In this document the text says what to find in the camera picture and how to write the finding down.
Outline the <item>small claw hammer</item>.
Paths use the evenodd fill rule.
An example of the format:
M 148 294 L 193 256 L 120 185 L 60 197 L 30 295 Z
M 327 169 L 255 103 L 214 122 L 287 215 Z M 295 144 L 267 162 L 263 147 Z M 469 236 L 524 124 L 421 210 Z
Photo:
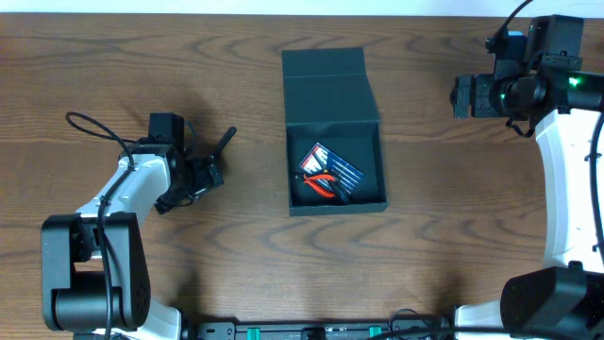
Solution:
M 227 131 L 225 132 L 225 134 L 222 136 L 222 138 L 219 140 L 217 145 L 214 147 L 212 152 L 208 155 L 208 158 L 212 159 L 212 160 L 220 159 L 221 155 L 223 153 L 223 150 L 226 148 L 226 146 L 231 141 L 231 139 L 235 136 L 236 133 L 237 133 L 236 127 L 229 127 L 227 129 Z

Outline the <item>red black pliers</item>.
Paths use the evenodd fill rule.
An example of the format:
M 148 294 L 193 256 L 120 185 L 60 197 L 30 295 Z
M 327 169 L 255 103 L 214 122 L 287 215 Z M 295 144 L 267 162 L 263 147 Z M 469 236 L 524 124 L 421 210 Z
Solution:
M 316 194 L 324 198 L 341 196 L 338 190 L 333 187 L 333 184 L 337 184 L 337 179 L 329 173 L 319 173 L 318 175 L 298 173 L 294 175 L 294 178 L 310 186 Z

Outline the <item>blue precision screwdriver set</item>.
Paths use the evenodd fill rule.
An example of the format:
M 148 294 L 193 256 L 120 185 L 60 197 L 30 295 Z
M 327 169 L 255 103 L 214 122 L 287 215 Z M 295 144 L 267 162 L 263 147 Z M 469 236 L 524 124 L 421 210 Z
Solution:
M 320 143 L 310 149 L 300 161 L 299 168 L 310 176 L 332 175 L 349 195 L 354 193 L 364 177 L 363 172 Z

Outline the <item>black yellow screwdriver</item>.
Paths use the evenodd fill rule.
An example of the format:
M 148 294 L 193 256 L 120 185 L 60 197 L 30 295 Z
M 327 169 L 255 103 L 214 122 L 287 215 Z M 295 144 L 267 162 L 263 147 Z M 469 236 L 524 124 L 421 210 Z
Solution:
M 349 205 L 350 200 L 347 191 L 341 185 L 341 182 L 337 175 L 333 174 L 329 170 L 326 171 L 328 175 L 332 177 L 332 181 L 330 182 L 330 187 L 333 193 L 337 196 L 337 198 L 341 201 L 343 205 Z

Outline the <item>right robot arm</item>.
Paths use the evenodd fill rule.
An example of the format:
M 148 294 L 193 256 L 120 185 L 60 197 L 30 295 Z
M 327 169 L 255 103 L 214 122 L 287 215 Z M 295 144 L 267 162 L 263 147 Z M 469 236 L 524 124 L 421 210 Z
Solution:
M 528 124 L 546 203 L 542 268 L 508 280 L 498 300 L 458 307 L 458 339 L 603 335 L 603 78 L 581 69 L 583 27 L 562 15 L 534 18 L 524 33 L 502 26 L 485 43 L 492 73 L 455 81 L 456 118 Z

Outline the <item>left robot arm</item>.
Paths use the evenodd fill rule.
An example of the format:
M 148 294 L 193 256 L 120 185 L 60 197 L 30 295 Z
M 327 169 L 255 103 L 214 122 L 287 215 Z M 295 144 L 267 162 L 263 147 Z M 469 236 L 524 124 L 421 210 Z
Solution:
M 122 148 L 114 175 L 87 204 L 49 216 L 41 228 L 42 317 L 75 339 L 194 339 L 182 312 L 152 297 L 141 227 L 151 211 L 191 206 L 223 185 L 218 160 L 236 134 L 196 157 L 193 125 L 172 112 L 150 116 L 148 132 L 123 139 L 100 122 L 93 136 Z

